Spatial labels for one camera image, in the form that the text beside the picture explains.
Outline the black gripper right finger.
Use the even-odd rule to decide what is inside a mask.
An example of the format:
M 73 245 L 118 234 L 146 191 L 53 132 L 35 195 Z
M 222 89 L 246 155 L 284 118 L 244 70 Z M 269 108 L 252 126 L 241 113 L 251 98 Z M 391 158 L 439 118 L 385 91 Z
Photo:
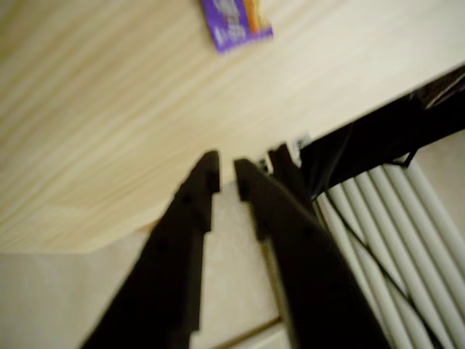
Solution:
M 295 348 L 385 348 L 386 337 L 336 242 L 309 204 L 248 159 L 234 162 L 257 237 L 270 241 Z

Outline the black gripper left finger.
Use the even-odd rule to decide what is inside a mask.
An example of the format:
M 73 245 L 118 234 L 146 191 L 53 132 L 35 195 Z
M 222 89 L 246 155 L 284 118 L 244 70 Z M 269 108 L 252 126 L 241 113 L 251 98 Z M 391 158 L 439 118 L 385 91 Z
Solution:
M 200 322 L 203 240 L 219 154 L 201 156 L 83 348 L 188 348 Z

